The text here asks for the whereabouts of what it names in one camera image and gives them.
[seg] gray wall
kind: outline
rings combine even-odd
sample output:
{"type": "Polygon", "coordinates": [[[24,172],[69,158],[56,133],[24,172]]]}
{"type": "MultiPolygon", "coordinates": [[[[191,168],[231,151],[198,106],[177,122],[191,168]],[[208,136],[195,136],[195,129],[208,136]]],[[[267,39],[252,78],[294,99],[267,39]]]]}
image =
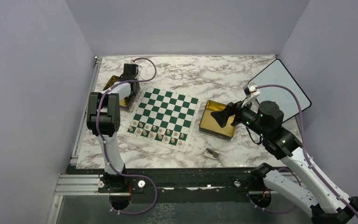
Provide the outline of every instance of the gray wall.
{"type": "Polygon", "coordinates": [[[280,58],[313,102],[308,151],[358,196],[358,1],[311,0],[280,58]]]}
{"type": "Polygon", "coordinates": [[[308,0],[66,0],[92,51],[279,54],[308,0]]]}
{"type": "Polygon", "coordinates": [[[0,1],[0,223],[45,223],[94,57],[68,6],[0,1]]]}

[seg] white marble surface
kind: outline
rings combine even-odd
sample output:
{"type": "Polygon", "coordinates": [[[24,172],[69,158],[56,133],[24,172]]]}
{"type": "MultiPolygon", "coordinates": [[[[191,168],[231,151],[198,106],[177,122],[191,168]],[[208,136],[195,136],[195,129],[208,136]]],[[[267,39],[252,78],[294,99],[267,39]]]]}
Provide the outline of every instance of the white marble surface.
{"type": "MultiPolygon", "coordinates": [[[[137,56],[108,56],[102,60],[96,91],[101,91],[112,75],[119,76],[123,64],[137,56]]],[[[242,87],[268,64],[275,60],[267,56],[146,56],[157,66],[157,76],[150,81],[153,87],[171,89],[192,95],[201,100],[188,151],[178,152],[124,135],[131,112],[120,111],[121,127],[118,142],[121,156],[127,168],[212,168],[212,167],[256,167],[262,162],[272,166],[283,166],[263,146],[254,144],[244,126],[238,125],[230,142],[198,132],[202,112],[209,99],[229,103],[243,100],[242,87]],[[203,156],[205,148],[219,153],[216,160],[203,156]]],[[[147,61],[137,62],[142,66],[139,79],[147,79],[154,73],[147,61]]],[[[294,118],[283,125],[299,138],[294,118]]],[[[77,168],[104,168],[101,148],[90,130],[85,130],[77,168]]]]}

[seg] purple cable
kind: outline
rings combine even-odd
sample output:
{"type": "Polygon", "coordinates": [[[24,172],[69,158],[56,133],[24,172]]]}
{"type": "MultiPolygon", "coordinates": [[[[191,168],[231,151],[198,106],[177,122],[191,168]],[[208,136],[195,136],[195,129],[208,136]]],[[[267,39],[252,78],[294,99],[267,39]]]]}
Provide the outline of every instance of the purple cable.
{"type": "Polygon", "coordinates": [[[153,67],[154,67],[154,75],[153,77],[151,77],[150,79],[146,79],[146,80],[126,80],[126,81],[122,81],[120,83],[117,83],[115,85],[113,85],[112,87],[108,88],[103,94],[102,94],[102,97],[101,97],[101,100],[99,102],[99,105],[98,105],[98,110],[96,112],[96,132],[98,132],[99,136],[101,136],[102,138],[102,141],[103,141],[103,154],[105,155],[105,158],[106,158],[106,161],[108,162],[110,168],[113,169],[113,171],[115,171],[118,175],[120,176],[125,176],[125,177],[142,177],[142,178],[145,178],[147,180],[149,180],[152,184],[153,184],[153,187],[154,187],[154,201],[153,203],[150,205],[149,208],[143,210],[143,211],[138,211],[138,212],[127,212],[127,211],[122,211],[120,212],[119,210],[116,210],[112,207],[111,203],[110,203],[110,200],[109,200],[109,206],[111,208],[111,210],[113,211],[116,211],[118,212],[118,214],[122,213],[122,214],[127,214],[127,215],[138,215],[138,214],[142,214],[142,213],[145,213],[147,211],[149,211],[151,208],[153,208],[153,206],[156,204],[156,201],[157,201],[157,187],[156,187],[156,184],[154,183],[154,181],[152,179],[150,179],[149,177],[147,176],[143,176],[143,175],[129,175],[129,174],[122,174],[120,173],[113,165],[112,165],[112,162],[111,160],[109,159],[108,157],[108,152],[107,152],[107,147],[106,147],[106,141],[105,141],[105,138],[104,136],[101,134],[101,131],[99,130],[99,116],[101,114],[101,108],[102,108],[102,102],[103,102],[103,99],[105,98],[106,94],[108,94],[111,90],[113,90],[114,88],[116,88],[117,86],[121,85],[121,84],[124,84],[124,83],[144,83],[144,82],[149,82],[150,80],[154,79],[156,77],[156,74],[157,74],[157,68],[156,68],[156,65],[149,59],[149,58],[146,58],[146,57],[139,57],[139,58],[136,58],[134,60],[132,60],[133,62],[136,62],[137,60],[141,60],[141,59],[144,59],[144,60],[147,60],[149,61],[153,67]]]}
{"type": "MultiPolygon", "coordinates": [[[[301,110],[300,102],[298,101],[295,94],[289,88],[283,85],[276,85],[276,84],[261,85],[261,86],[257,86],[256,89],[261,89],[266,87],[278,87],[281,89],[285,89],[293,96],[294,100],[296,101],[298,107],[298,113],[300,117],[301,139],[303,140],[303,153],[308,165],[311,166],[312,165],[311,160],[308,158],[307,150],[305,149],[305,131],[304,131],[304,124],[303,124],[303,112],[301,110]]],[[[356,210],[346,200],[340,197],[340,194],[336,192],[336,190],[327,182],[326,179],[323,178],[323,176],[319,173],[319,171],[314,166],[311,166],[311,169],[315,172],[318,178],[326,185],[326,187],[333,192],[333,194],[337,197],[337,199],[342,201],[355,214],[356,218],[358,218],[358,212],[356,212],[356,210]]]]}
{"type": "MultiPolygon", "coordinates": [[[[286,168],[286,167],[282,167],[282,168],[279,168],[278,169],[278,172],[282,171],[282,170],[286,170],[288,171],[289,173],[291,173],[297,180],[298,182],[298,185],[301,186],[301,182],[300,180],[298,179],[298,177],[293,173],[293,171],[291,171],[289,168],[286,168]]],[[[262,207],[259,207],[257,206],[253,201],[252,199],[250,199],[250,202],[258,209],[261,209],[265,212],[268,212],[268,213],[272,213],[272,214],[287,214],[287,213],[291,213],[292,211],[296,210],[298,207],[295,205],[293,208],[289,209],[289,210],[286,210],[286,211],[274,211],[274,210],[268,210],[268,209],[265,209],[265,208],[262,208],[262,207]]]]}

